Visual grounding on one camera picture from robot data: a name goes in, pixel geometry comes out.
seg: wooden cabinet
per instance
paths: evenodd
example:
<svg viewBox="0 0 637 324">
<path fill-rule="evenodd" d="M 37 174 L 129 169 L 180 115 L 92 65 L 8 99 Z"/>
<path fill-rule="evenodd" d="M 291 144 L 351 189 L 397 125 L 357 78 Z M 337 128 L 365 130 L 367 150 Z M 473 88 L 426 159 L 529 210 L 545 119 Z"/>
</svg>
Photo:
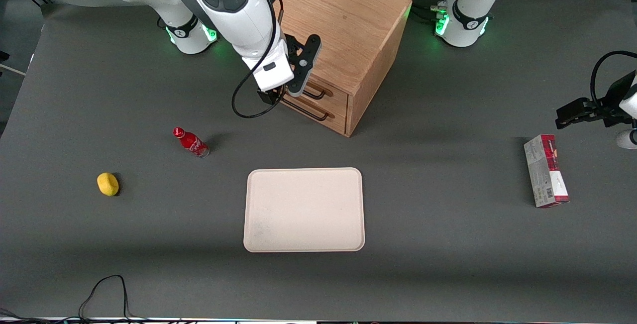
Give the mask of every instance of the wooden cabinet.
<svg viewBox="0 0 637 324">
<path fill-rule="evenodd" d="M 396 58 L 412 0 L 284 0 L 282 29 L 322 49 L 304 95 L 284 104 L 351 136 Z"/>
</svg>

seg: cable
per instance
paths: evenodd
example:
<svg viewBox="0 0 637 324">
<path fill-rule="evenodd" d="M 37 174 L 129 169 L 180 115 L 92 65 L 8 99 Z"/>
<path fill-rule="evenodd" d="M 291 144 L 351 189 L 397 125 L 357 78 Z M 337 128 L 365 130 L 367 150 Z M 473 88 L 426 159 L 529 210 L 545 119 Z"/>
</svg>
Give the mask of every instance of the cable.
<svg viewBox="0 0 637 324">
<path fill-rule="evenodd" d="M 281 4 L 280 15 L 282 15 L 283 14 L 283 0 L 279 0 L 279 3 Z M 275 102 L 270 107 L 268 107 L 266 110 L 261 111 L 259 113 L 255 113 L 253 115 L 244 115 L 243 113 L 240 113 L 237 110 L 237 108 L 236 108 L 236 97 L 237 97 L 237 93 L 239 93 L 239 90 L 241 90 L 241 86 L 243 86 L 243 84 L 245 84 L 245 82 L 250 78 L 250 75 L 254 74 L 255 70 L 257 70 L 257 68 L 259 68 L 261 63 L 263 63 L 263 61 L 266 59 L 266 56 L 268 56 L 268 53 L 272 49 L 272 45 L 275 43 L 275 38 L 277 38 L 277 17 L 275 16 L 275 9 L 274 9 L 274 7 L 272 7 L 272 2 L 268 2 L 268 6 L 270 8 L 270 14 L 272 15 L 272 36 L 270 37 L 270 41 L 268 43 L 268 47 L 263 52 L 263 55 L 261 56 L 261 59 L 259 59 L 259 61 L 257 61 L 257 64 L 255 64 L 252 67 L 252 69 L 250 69 L 250 72 L 248 72 L 248 74 L 246 74 L 245 77 L 243 77 L 243 79 L 241 79 L 241 81 L 239 82 L 237 87 L 234 89 L 234 93 L 232 93 L 232 100 L 230 102 L 230 104 L 232 105 L 232 111 L 237 116 L 242 117 L 242 118 L 255 118 L 255 117 L 259 117 L 259 116 L 265 115 L 266 113 L 269 113 L 270 110 L 275 108 L 275 106 L 277 106 L 281 102 L 281 99 L 283 99 L 283 94 L 285 92 L 284 91 L 284 86 L 281 86 L 281 88 L 279 90 L 279 93 L 278 93 L 277 100 L 275 100 Z"/>
<path fill-rule="evenodd" d="M 95 295 L 95 291 L 98 289 L 98 286 L 100 286 L 100 284 L 103 281 L 110 278 L 114 278 L 114 277 L 117 277 L 120 279 L 121 288 L 123 289 L 123 317 L 127 319 L 130 323 L 138 323 L 138 324 L 141 324 L 142 322 L 134 320 L 132 319 L 132 317 L 150 320 L 148 318 L 139 317 L 137 315 L 132 314 L 132 312 L 130 312 L 130 305 L 128 302 L 128 291 L 126 290 L 126 283 L 123 280 L 123 277 L 119 274 L 113 274 L 112 276 L 107 276 L 100 279 L 95 284 L 95 286 L 93 286 L 93 289 L 91 290 L 91 294 L 89 294 L 89 296 L 82 302 L 82 304 L 80 304 L 80 307 L 78 308 L 78 315 L 76 317 L 66 317 L 61 320 L 51 321 L 44 318 L 20 317 L 19 315 L 16 315 L 15 313 L 9 310 L 5 310 L 3 308 L 0 308 L 0 315 L 18 319 L 17 321 L 12 322 L 12 324 L 65 324 L 69 320 L 73 320 L 73 319 L 78 320 L 81 324 L 97 324 L 97 323 L 112 324 L 114 322 L 112 320 L 95 320 L 95 319 L 87 318 L 84 315 L 84 309 L 86 309 L 86 305 L 89 303 L 89 301 L 91 301 L 91 299 L 93 298 L 93 295 Z"/>
<path fill-rule="evenodd" d="M 24 72 L 21 72 L 18 69 L 13 69 L 12 67 L 7 66 L 7 65 L 0 64 L 0 68 L 9 70 L 10 72 L 14 72 L 14 73 L 19 74 L 19 75 L 22 75 L 23 77 L 27 76 L 27 74 L 25 74 Z"/>
<path fill-rule="evenodd" d="M 626 51 L 626 50 L 615 50 L 613 52 L 608 52 L 607 54 L 604 54 L 604 56 L 599 58 L 599 60 L 597 61 L 597 63 L 593 67 L 593 72 L 591 74 L 591 99 L 592 99 L 593 103 L 595 104 L 595 106 L 602 113 L 602 115 L 606 116 L 607 118 L 612 118 L 613 116 L 611 115 L 611 113 L 606 111 L 605 108 L 601 107 L 601 104 L 600 104 L 600 102 L 599 102 L 599 100 L 597 98 L 597 94 L 595 92 L 595 82 L 596 82 L 596 79 L 597 79 L 597 72 L 599 70 L 599 66 L 601 66 L 601 63 L 603 63 L 606 59 L 608 59 L 609 57 L 612 57 L 614 55 L 630 56 L 630 57 L 634 57 L 634 58 L 637 59 L 637 53 L 629 52 L 629 51 Z"/>
<path fill-rule="evenodd" d="M 80 304 L 80 307 L 78 308 L 78 317 L 82 320 L 86 320 L 87 318 L 84 316 L 84 309 L 86 308 L 86 305 L 89 303 L 89 301 L 91 301 L 91 298 L 93 298 L 93 295 L 95 294 L 95 290 L 98 289 L 98 286 L 100 286 L 100 284 L 107 280 L 107 279 L 111 279 L 111 278 L 119 278 L 121 281 L 121 288 L 123 289 L 123 317 L 125 317 L 126 319 L 128 319 L 131 322 L 137 322 L 135 320 L 132 320 L 130 317 L 136 317 L 136 318 L 140 318 L 137 315 L 134 315 L 130 312 L 130 308 L 129 308 L 129 304 L 128 304 L 128 291 L 126 290 L 126 282 L 123 280 L 123 277 L 120 276 L 119 274 L 113 274 L 112 276 L 107 276 L 107 277 L 103 277 L 102 279 L 100 279 L 95 286 L 93 286 L 93 289 L 91 290 L 91 294 L 89 294 L 89 296 L 82 302 L 82 304 Z"/>
<path fill-rule="evenodd" d="M 412 8 L 426 10 L 426 11 L 431 11 L 428 6 L 425 7 L 425 6 L 422 6 L 422 5 L 415 4 L 415 3 L 412 3 Z"/>
<path fill-rule="evenodd" d="M 419 22 L 419 23 L 428 23 L 428 24 L 433 24 L 434 20 L 432 18 L 427 18 L 427 16 L 424 16 L 420 13 L 418 13 L 417 11 L 414 11 L 412 9 L 412 11 L 410 11 L 410 15 L 414 14 L 415 16 L 418 16 L 418 18 L 420 18 L 421 20 L 423 20 L 423 22 Z"/>
</svg>

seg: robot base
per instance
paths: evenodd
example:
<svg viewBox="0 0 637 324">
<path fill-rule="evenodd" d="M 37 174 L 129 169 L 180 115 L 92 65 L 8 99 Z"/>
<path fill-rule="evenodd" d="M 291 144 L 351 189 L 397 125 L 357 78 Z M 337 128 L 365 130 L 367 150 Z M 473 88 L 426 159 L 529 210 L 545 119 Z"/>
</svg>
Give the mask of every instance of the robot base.
<svg viewBox="0 0 637 324">
<path fill-rule="evenodd" d="M 216 31 L 208 30 L 199 20 L 197 20 L 197 25 L 186 38 L 179 38 L 175 34 L 171 34 L 170 31 L 168 31 L 168 34 L 173 44 L 177 45 L 177 48 L 185 54 L 201 53 L 217 39 Z"/>
<path fill-rule="evenodd" d="M 451 9 L 453 2 L 455 0 L 442 0 L 438 3 L 438 6 Z M 449 45 L 464 48 L 475 43 L 484 34 L 487 22 L 489 22 L 489 18 L 486 18 L 482 24 L 477 25 L 475 29 L 467 30 L 464 29 L 464 25 L 453 15 L 452 11 L 446 11 L 436 23 L 434 34 L 443 38 Z"/>
</svg>

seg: metal handle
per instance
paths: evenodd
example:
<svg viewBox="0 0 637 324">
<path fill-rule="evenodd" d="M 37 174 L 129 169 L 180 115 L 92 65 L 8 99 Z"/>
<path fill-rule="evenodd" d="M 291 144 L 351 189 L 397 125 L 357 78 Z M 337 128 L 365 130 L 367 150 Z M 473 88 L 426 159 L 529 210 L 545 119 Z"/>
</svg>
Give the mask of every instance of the metal handle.
<svg viewBox="0 0 637 324">
<path fill-rule="evenodd" d="M 306 97 L 312 98 L 314 100 L 321 100 L 323 99 L 323 97 L 325 97 L 325 90 L 321 90 L 319 95 L 314 95 L 307 90 L 303 90 L 303 95 L 305 95 Z"/>
<path fill-rule="evenodd" d="M 323 116 L 318 117 L 318 116 L 314 115 L 313 113 L 311 113 L 311 112 L 309 112 L 309 111 L 305 110 L 304 108 L 302 108 L 302 107 L 298 106 L 297 104 L 294 104 L 294 103 L 292 103 L 292 102 L 287 101 L 285 98 L 283 98 L 283 99 L 282 99 L 282 102 L 285 102 L 285 103 L 286 103 L 286 104 L 288 104 L 289 106 L 291 106 L 291 107 L 295 108 L 296 110 L 298 110 L 298 111 L 300 111 L 300 112 L 304 113 L 305 115 L 307 115 L 307 116 L 309 116 L 309 117 L 313 118 L 313 119 L 314 119 L 314 120 L 316 120 L 316 121 L 323 121 L 323 120 L 325 120 L 326 118 L 328 118 L 328 116 L 329 116 L 329 113 L 327 113 L 327 112 L 326 112 Z"/>
</svg>

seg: coca-cola bottle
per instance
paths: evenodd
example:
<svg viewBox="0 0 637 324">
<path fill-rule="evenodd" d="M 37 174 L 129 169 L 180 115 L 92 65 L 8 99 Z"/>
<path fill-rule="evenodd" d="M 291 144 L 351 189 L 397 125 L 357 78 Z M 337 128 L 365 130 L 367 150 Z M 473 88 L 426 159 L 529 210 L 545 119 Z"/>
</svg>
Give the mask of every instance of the coca-cola bottle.
<svg viewBox="0 0 637 324">
<path fill-rule="evenodd" d="M 210 154 L 208 146 L 195 134 L 186 132 L 181 127 L 175 127 L 173 135 L 180 140 L 184 149 L 192 152 L 198 158 L 204 158 Z"/>
</svg>

